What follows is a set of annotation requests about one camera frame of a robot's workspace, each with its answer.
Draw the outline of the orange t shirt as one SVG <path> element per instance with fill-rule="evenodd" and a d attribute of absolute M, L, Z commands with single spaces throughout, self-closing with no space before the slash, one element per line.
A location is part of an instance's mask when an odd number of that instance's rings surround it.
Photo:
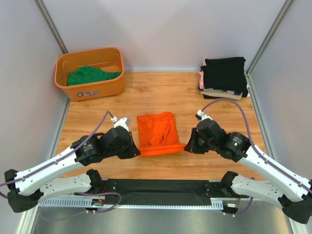
<path fill-rule="evenodd" d="M 175 115 L 171 112 L 137 116 L 140 156 L 151 157 L 182 152 L 176 129 Z"/>

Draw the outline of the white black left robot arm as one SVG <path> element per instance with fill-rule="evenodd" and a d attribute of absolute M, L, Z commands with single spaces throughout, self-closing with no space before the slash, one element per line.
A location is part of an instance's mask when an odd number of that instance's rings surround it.
<path fill-rule="evenodd" d="M 83 136 L 62 153 L 25 171 L 10 169 L 5 172 L 9 192 L 8 204 L 15 213 L 25 212 L 40 202 L 70 193 L 99 195 L 104 184 L 97 170 L 63 178 L 62 175 L 104 159 L 117 156 L 130 159 L 140 155 L 132 133 L 115 127 L 106 133 Z"/>

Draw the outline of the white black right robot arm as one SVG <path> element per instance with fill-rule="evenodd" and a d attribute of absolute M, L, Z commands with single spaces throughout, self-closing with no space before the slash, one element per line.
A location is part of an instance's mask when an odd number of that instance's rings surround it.
<path fill-rule="evenodd" d="M 270 158 L 243 134 L 226 133 L 216 121 L 201 118 L 192 129 L 184 150 L 192 154 L 214 151 L 264 178 L 263 181 L 254 181 L 228 172 L 219 185 L 224 196 L 230 197 L 236 193 L 254 197 L 275 205 L 298 223 L 308 223 L 312 215 L 312 181 Z"/>

